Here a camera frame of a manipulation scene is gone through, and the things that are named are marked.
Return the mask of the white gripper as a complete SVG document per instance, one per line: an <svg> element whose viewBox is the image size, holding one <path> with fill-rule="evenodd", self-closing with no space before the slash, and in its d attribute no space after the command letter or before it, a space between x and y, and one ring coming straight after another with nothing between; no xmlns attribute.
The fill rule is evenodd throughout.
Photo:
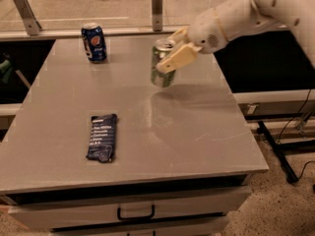
<svg viewBox="0 0 315 236"><path fill-rule="evenodd" d="M227 36L217 10L211 8L199 15L189 28L183 27L169 36L167 41L172 45L184 44L157 63L157 70L164 74L189 65L197 58L198 52L212 54L225 48Z"/></svg>

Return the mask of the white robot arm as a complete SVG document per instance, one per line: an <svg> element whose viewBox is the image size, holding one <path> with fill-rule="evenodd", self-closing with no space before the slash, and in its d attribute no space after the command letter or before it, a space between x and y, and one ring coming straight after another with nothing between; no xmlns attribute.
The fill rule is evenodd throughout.
<svg viewBox="0 0 315 236"><path fill-rule="evenodd" d="M199 53L215 53L240 36L281 25L290 30L315 66L315 0L226 0L171 35L174 48L157 63L157 69L164 74L177 70Z"/></svg>

